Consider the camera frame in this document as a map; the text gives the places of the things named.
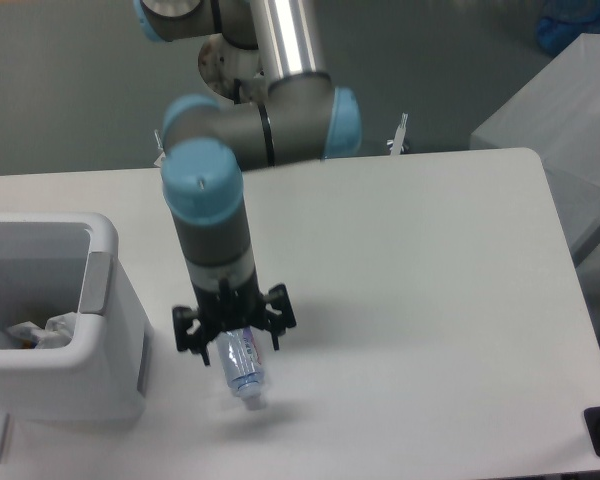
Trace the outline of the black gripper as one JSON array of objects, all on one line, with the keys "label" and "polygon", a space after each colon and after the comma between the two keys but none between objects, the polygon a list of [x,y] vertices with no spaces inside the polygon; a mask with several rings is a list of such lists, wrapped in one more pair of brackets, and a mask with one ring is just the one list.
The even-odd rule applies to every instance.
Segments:
[{"label": "black gripper", "polygon": [[236,288],[222,281],[214,292],[195,286],[194,293],[198,309],[172,308],[174,337],[178,352],[199,355],[205,366],[210,365],[208,345],[220,332],[255,327],[268,331],[273,349],[279,350],[279,339],[297,325],[285,284],[274,286],[264,297],[256,278]]}]

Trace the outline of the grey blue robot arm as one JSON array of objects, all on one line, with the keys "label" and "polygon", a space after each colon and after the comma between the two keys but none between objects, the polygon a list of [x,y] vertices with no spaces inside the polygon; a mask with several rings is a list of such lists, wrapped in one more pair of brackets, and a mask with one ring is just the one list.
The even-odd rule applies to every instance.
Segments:
[{"label": "grey blue robot arm", "polygon": [[161,178],[197,300],[172,313],[177,349],[206,356],[219,334],[244,327],[278,340],[296,319],[284,285],[259,288],[243,175],[356,153],[356,97],[331,81],[310,1],[138,1],[134,9],[154,41],[217,34],[260,57],[263,100],[223,108],[187,95],[168,107]]}]

